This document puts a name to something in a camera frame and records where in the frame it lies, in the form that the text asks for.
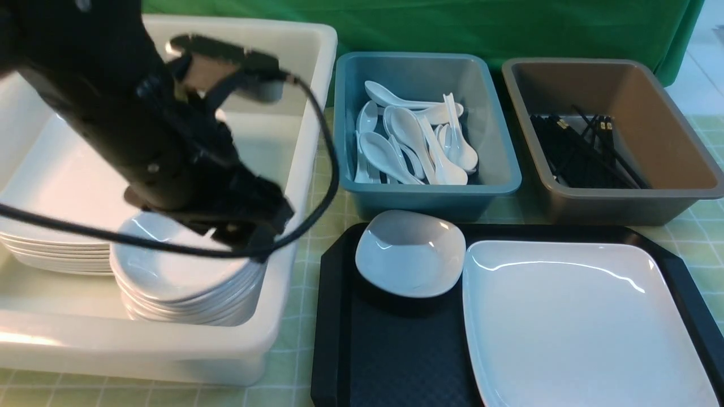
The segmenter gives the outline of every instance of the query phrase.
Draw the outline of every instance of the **white ceramic spoon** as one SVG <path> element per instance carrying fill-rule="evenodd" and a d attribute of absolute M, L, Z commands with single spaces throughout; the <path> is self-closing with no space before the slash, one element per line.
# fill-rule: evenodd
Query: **white ceramic spoon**
<path fill-rule="evenodd" d="M 430 161 L 427 146 L 425 146 L 425 137 L 422 134 L 420 122 L 417 121 L 415 114 L 403 108 L 394 109 L 390 117 L 390 127 L 395 137 L 402 144 L 412 148 L 412 151 L 417 154 L 422 164 L 422 170 L 425 172 L 427 182 L 431 185 L 437 185 L 435 170 L 432 166 L 432 161 Z"/>
<path fill-rule="evenodd" d="M 450 149 L 450 155 L 452 155 L 450 161 L 471 174 L 475 172 L 475 168 L 478 166 L 478 153 L 474 148 L 470 147 L 470 144 L 468 144 L 465 137 L 463 137 L 463 129 L 455 113 L 455 99 L 453 98 L 453 94 L 443 96 L 443 99 L 447 105 L 450 129 L 452 130 L 450 135 L 452 140 L 449 142 L 452 146 Z"/>
<path fill-rule="evenodd" d="M 370 183 L 382 184 L 382 178 L 379 176 L 379 170 L 371 162 L 369 162 L 369 160 L 367 160 L 367 172 L 369 172 Z"/>
<path fill-rule="evenodd" d="M 458 117 L 463 115 L 463 105 L 456 103 L 455 110 Z M 447 112 L 447 105 L 444 103 L 438 104 L 437 106 L 429 107 L 419 112 L 413 112 L 417 119 L 420 120 L 423 117 L 430 122 L 430 125 L 443 125 L 450 122 L 450 116 Z"/>
<path fill-rule="evenodd" d="M 374 132 L 362 133 L 360 143 L 365 156 L 377 169 L 403 184 L 422 185 L 422 181 L 400 165 L 392 144 L 383 135 Z"/>
<path fill-rule="evenodd" d="M 376 126 L 377 104 L 369 101 L 357 116 L 357 131 L 355 132 L 355 137 L 357 138 L 357 173 L 355 175 L 355 182 L 357 183 L 372 183 L 367 158 L 365 158 L 362 147 L 360 146 L 360 134 L 374 131 Z"/>
<path fill-rule="evenodd" d="M 438 182 L 442 185 L 467 185 L 468 173 L 447 159 L 427 118 L 423 117 L 420 120 L 420 127 L 422 127 L 422 133 L 430 146 L 430 155 L 435 163 L 435 175 Z"/>
<path fill-rule="evenodd" d="M 415 151 L 410 150 L 409 147 L 400 145 L 400 143 L 397 141 L 397 138 L 395 137 L 395 132 L 392 130 L 392 126 L 390 123 L 392 122 L 392 112 L 395 109 L 396 107 L 394 106 L 388 106 L 384 108 L 384 114 L 382 115 L 382 125 L 384 126 L 384 131 L 390 137 L 392 147 L 395 148 L 395 151 L 400 152 L 398 156 L 402 159 L 401 164 L 403 165 L 403 167 L 407 168 L 407 162 L 405 161 L 405 157 L 402 156 L 402 152 L 404 152 L 405 155 L 410 159 L 410 164 L 412 164 L 413 175 L 415 176 L 415 178 L 417 178 L 418 180 L 424 180 L 425 171 L 422 169 L 422 163 L 420 162 L 420 158 L 417 157 Z"/>
<path fill-rule="evenodd" d="M 382 107 L 395 106 L 406 109 L 427 109 L 439 104 L 439 102 L 406 101 L 405 99 L 398 98 L 387 88 L 371 80 L 365 81 L 364 88 L 369 98 Z"/>
<path fill-rule="evenodd" d="M 440 142 L 440 147 L 445 156 L 450 159 L 450 125 L 439 125 L 435 128 L 435 138 Z"/>

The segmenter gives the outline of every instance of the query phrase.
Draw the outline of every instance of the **stack of white plates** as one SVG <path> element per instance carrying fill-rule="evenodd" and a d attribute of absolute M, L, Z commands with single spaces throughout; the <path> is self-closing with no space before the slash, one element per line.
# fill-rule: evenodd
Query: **stack of white plates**
<path fill-rule="evenodd" d="M 153 213 L 129 219 L 120 232 L 227 250 Z M 253 315 L 265 270 L 249 259 L 207 259 L 116 244 L 111 245 L 111 268 L 131 319 L 228 327 Z"/>
<path fill-rule="evenodd" d="M 126 186 L 65 122 L 53 117 L 0 193 L 0 202 L 116 230 L 138 211 L 123 200 Z M 0 218 L 0 243 L 31 267 L 111 275 L 107 242 Z"/>

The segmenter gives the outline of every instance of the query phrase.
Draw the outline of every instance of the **plastic container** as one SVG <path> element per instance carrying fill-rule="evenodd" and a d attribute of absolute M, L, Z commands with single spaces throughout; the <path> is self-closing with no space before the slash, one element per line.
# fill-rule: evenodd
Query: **plastic container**
<path fill-rule="evenodd" d="M 700 199 L 724 196 L 724 174 L 649 69 L 626 60 L 511 59 L 503 76 L 537 171 L 549 221 L 664 225 Z M 614 145 L 652 189 L 569 188 L 553 179 L 530 120 L 555 113 L 614 119 Z"/>
<path fill-rule="evenodd" d="M 337 50 L 331 27 L 178 16 L 146 17 L 144 23 L 162 54 L 166 41 L 180 33 L 234 41 L 275 54 L 282 68 L 304 77 L 318 98 L 327 97 Z M 0 94 L 3 188 L 54 115 L 19 75 L 0 81 Z M 306 212 L 319 139 L 311 105 L 298 89 L 285 86 L 277 104 L 233 96 L 222 108 L 242 160 L 282 185 L 297 210 L 287 228 L 297 227 Z M 27 267 L 0 246 L 0 367 L 251 385 L 263 375 L 265 355 L 279 334 L 296 248 L 292 244 L 269 258 L 246 323 L 211 327 L 132 321 L 114 279 Z"/>
<path fill-rule="evenodd" d="M 369 100 L 364 83 L 373 80 L 401 98 L 440 101 L 452 92 L 465 107 L 460 125 L 478 152 L 479 170 L 468 185 L 382 185 L 354 182 L 357 149 L 355 121 Z M 363 219 L 390 209 L 405 209 L 455 222 L 480 218 L 497 196 L 514 193 L 521 171 L 490 71 L 482 59 L 460 54 L 355 52 L 337 62 L 334 141 L 342 187 Z"/>

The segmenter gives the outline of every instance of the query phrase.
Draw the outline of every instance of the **green checkered tablecloth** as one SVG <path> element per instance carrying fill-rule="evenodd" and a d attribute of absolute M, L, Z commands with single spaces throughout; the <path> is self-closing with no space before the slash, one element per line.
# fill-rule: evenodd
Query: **green checkered tablecloth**
<path fill-rule="evenodd" d="M 719 165 L 724 165 L 724 117 L 689 120 Z M 329 159 L 318 154 L 308 207 L 319 202 L 329 179 Z M 330 210 L 300 241 L 279 339 L 269 354 L 266 376 L 256 386 L 202 386 L 0 369 L 0 407 L 311 407 L 319 259 L 357 222 L 351 198 L 340 191 Z M 524 183 L 516 196 L 494 201 L 481 222 L 540 223 L 542 215 Z M 635 229 L 684 259 L 724 329 L 724 201 L 699 202 L 665 227 Z"/>

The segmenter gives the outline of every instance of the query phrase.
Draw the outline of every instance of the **green backdrop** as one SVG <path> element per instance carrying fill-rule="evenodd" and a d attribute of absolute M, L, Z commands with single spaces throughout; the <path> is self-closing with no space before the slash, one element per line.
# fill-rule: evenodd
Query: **green backdrop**
<path fill-rule="evenodd" d="M 320 22 L 349 51 L 634 59 L 664 85 L 704 0 L 145 0 L 149 13 Z"/>

